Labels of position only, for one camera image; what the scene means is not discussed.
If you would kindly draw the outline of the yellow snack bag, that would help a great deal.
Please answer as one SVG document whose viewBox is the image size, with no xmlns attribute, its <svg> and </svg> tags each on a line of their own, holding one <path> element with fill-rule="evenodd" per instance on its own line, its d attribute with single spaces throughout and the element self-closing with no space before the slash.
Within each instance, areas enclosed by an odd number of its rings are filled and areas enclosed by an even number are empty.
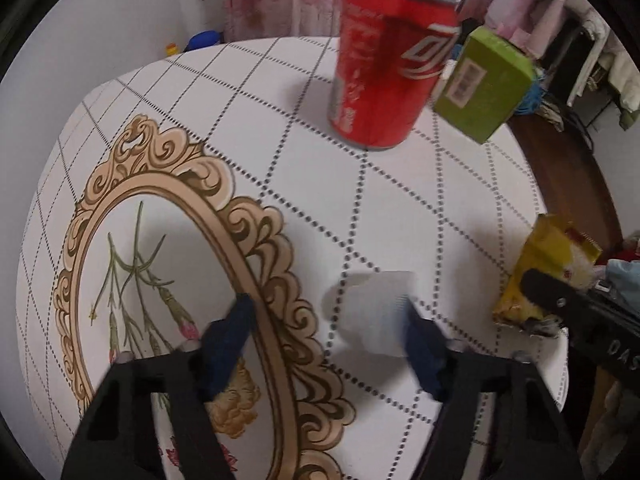
<svg viewBox="0 0 640 480">
<path fill-rule="evenodd" d="M 584 290 L 602 249 L 557 214 L 541 214 L 522 247 L 492 320 L 541 337 L 563 326 L 561 304 L 573 289 Z"/>
</svg>

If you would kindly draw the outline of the light blue blanket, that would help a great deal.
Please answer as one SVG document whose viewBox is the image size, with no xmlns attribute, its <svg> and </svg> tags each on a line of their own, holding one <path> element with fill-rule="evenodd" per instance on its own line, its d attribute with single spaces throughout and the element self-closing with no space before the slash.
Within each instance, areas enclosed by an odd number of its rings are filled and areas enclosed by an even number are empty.
<svg viewBox="0 0 640 480">
<path fill-rule="evenodd" d="M 606 278 L 613 283 L 628 304 L 638 304 L 640 298 L 640 261 L 610 259 Z"/>
</svg>

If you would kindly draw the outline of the blue clothes pile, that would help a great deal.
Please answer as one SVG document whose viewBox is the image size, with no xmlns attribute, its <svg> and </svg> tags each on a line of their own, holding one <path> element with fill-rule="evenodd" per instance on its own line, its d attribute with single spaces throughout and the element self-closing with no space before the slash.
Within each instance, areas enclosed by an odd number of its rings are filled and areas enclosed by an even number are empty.
<svg viewBox="0 0 640 480">
<path fill-rule="evenodd" d="M 542 88 L 544 78 L 546 78 L 546 72 L 542 68 L 536 67 L 532 84 L 529 86 L 523 99 L 521 99 L 520 104 L 518 104 L 514 110 L 515 116 L 531 115 L 539 110 L 542 99 L 547 93 L 547 91 Z"/>
</svg>

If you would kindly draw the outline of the green tissue box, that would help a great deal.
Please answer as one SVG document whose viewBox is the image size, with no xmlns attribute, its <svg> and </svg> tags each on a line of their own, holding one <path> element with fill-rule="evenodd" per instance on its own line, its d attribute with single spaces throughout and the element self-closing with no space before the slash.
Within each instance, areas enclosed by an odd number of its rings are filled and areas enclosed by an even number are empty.
<svg viewBox="0 0 640 480">
<path fill-rule="evenodd" d="M 513 115 L 534 79 L 534 64 L 523 52 L 480 26 L 466 38 L 433 110 L 483 144 Z"/>
</svg>

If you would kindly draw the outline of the floral white tablecloth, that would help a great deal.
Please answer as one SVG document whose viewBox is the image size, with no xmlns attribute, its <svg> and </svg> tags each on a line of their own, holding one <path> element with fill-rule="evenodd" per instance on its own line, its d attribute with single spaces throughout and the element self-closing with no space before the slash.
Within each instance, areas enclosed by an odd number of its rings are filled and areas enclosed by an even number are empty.
<svg viewBox="0 0 640 480">
<path fill-rule="evenodd" d="M 21 366 L 62 464 L 112 355 L 178 347 L 238 290 L 264 310 L 209 405 L 241 479 L 407 479 L 439 406 L 400 359 L 358 352 L 344 296 L 416 276 L 450 337 L 532 354 L 557 404 L 566 341 L 501 328 L 491 308 L 544 200 L 508 127 L 485 144 L 424 110 L 397 148 L 365 152 L 328 122 L 337 43 L 240 42 L 100 84 L 37 170 L 16 277 Z"/>
</svg>

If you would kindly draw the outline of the hanging clothes rack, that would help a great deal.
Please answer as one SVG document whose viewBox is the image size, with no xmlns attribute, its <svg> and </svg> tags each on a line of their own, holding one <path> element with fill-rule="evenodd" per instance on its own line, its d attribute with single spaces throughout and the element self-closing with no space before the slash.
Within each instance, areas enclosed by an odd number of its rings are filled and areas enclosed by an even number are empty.
<svg viewBox="0 0 640 480">
<path fill-rule="evenodd" d="M 588 0 L 461 0 L 459 20 L 484 25 L 534 63 L 536 92 L 573 107 L 585 91 L 612 93 L 620 126 L 639 119 L 639 69 Z"/>
</svg>

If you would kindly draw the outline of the red cola can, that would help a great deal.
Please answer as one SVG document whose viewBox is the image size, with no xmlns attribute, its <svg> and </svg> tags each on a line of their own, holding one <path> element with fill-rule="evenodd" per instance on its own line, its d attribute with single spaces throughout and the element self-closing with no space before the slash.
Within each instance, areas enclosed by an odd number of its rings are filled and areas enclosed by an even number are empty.
<svg viewBox="0 0 640 480">
<path fill-rule="evenodd" d="M 329 121 L 384 150 L 422 113 L 460 35 L 457 0 L 343 0 Z"/>
</svg>

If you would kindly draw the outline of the blue yellow toy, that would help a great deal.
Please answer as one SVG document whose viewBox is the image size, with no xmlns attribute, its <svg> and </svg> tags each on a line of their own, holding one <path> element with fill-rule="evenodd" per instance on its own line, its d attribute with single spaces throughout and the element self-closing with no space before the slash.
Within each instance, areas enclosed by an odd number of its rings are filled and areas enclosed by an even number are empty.
<svg viewBox="0 0 640 480">
<path fill-rule="evenodd" d="M 223 39 L 224 36 L 222 36 L 221 32 L 216 32 L 216 30 L 204 30 L 204 32 L 199 32 L 190 38 L 186 47 L 183 49 L 183 52 L 190 52 L 216 46 L 216 44 L 220 44 Z M 165 47 L 165 53 L 167 56 L 176 55 L 180 52 L 181 50 L 176 44 L 168 44 Z"/>
</svg>

